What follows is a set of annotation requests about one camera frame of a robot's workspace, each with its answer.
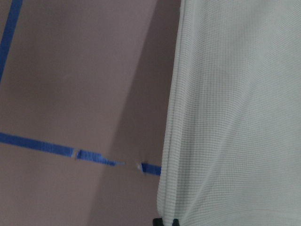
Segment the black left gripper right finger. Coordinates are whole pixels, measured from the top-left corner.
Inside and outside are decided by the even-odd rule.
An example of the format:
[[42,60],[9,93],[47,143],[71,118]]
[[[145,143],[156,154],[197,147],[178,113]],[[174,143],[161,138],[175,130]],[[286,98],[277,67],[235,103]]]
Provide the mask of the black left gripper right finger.
[[173,222],[172,222],[172,226],[180,226],[179,220],[174,219]]

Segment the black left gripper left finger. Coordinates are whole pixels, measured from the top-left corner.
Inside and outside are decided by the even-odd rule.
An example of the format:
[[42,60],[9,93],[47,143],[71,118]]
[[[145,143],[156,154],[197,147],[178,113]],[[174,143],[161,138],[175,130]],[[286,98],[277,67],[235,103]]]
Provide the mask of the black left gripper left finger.
[[152,225],[153,226],[164,226],[163,219],[162,218],[154,218],[152,220]]

